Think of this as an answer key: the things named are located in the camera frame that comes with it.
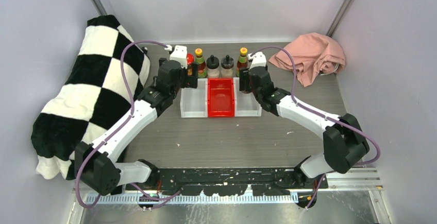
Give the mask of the red lid chili sauce jar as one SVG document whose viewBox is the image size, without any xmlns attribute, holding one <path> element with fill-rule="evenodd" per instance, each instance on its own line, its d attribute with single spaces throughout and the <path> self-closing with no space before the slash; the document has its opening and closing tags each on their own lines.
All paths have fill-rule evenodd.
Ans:
<svg viewBox="0 0 437 224">
<path fill-rule="evenodd" d="M 194 56 L 188 53 L 186 59 L 187 59 L 188 76 L 193 76 L 193 64 L 195 63 Z"/>
</svg>

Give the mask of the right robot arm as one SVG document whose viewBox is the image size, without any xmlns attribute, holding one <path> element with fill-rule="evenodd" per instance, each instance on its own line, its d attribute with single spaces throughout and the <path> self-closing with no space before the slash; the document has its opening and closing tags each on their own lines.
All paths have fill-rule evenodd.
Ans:
<svg viewBox="0 0 437 224">
<path fill-rule="evenodd" d="M 345 174 L 369 152 L 369 144 L 353 115 L 323 112 L 295 98 L 275 87 L 262 66 L 241 69 L 239 81 L 240 91 L 252 93 L 264 111 L 300 124 L 323 141 L 323 152 L 305 158 L 284 181 L 308 188 L 322 174 Z"/>
</svg>

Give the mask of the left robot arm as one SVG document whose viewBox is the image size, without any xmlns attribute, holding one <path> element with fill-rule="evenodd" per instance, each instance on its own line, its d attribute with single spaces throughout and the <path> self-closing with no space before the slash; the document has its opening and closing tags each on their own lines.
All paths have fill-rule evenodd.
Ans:
<svg viewBox="0 0 437 224">
<path fill-rule="evenodd" d="M 183 67 L 179 61 L 161 58 L 153 84 L 143 89 L 133 107 L 92 143 L 76 146 L 76 179 L 102 196 L 130 183 L 154 189 L 158 183 L 156 166 L 145 160 L 121 163 L 118 159 L 139 132 L 173 104 L 180 89 L 197 88 L 197 68 L 197 63 Z"/>
</svg>

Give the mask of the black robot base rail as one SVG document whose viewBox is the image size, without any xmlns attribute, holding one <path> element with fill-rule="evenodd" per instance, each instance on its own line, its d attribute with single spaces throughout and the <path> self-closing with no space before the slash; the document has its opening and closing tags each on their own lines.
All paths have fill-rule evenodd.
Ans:
<svg viewBox="0 0 437 224">
<path fill-rule="evenodd" d="M 284 196 L 293 189 L 313 192 L 320 176 L 310 179 L 286 167 L 252 168 L 158 168 L 149 179 L 138 183 L 144 191 L 183 196 Z"/>
</svg>

